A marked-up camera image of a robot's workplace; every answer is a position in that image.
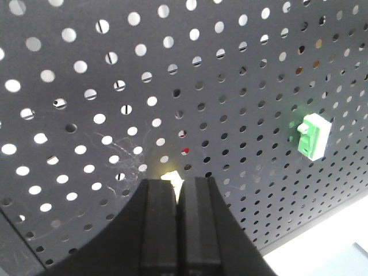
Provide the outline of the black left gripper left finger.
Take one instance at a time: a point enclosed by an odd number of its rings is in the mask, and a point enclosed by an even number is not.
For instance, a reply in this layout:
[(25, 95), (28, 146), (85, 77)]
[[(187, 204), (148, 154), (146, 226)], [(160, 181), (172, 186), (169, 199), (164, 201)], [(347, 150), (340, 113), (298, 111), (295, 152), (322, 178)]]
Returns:
[(176, 200), (169, 181), (144, 179), (89, 243), (44, 275), (176, 275)]

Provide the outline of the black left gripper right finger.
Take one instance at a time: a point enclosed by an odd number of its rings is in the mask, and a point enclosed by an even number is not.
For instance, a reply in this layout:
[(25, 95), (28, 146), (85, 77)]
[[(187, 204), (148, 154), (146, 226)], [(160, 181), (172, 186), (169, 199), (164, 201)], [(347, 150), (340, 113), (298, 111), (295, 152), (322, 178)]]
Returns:
[(182, 275), (275, 275), (227, 207), (213, 177), (184, 182), (178, 242)]

